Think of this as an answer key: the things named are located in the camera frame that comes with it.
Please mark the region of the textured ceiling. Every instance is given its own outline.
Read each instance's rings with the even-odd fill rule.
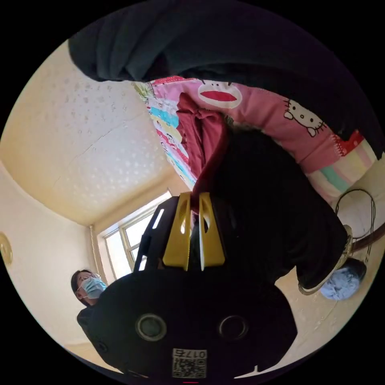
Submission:
[[[0,159],[29,195],[83,225],[172,172],[131,83],[86,78],[66,43],[20,94]]]

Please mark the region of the qr code label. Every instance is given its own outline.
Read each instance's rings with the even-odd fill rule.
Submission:
[[[207,350],[173,349],[172,376],[206,378]]]

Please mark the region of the eyeglasses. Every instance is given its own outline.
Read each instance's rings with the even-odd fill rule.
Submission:
[[[92,273],[90,276],[87,276],[87,277],[82,277],[82,276],[80,276],[80,277],[79,277],[79,281],[80,281],[80,282],[83,282],[83,281],[85,281],[85,280],[90,279],[91,277],[101,280],[101,276],[100,276],[99,274],[94,274],[94,273]]]

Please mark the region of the blue surgical mask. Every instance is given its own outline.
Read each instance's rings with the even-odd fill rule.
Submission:
[[[107,287],[100,278],[95,277],[84,280],[80,286],[85,290],[87,297],[91,300],[99,298],[100,294],[102,294]]]

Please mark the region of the yellow bracket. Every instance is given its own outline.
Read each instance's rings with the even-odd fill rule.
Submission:
[[[182,267],[187,271],[188,256],[190,254],[190,192],[183,192],[179,196],[178,206],[170,236],[163,256],[165,266]]]
[[[207,223],[207,232],[205,232],[204,220]],[[205,267],[222,266],[225,263],[225,255],[208,192],[199,195],[199,234],[202,271]]]

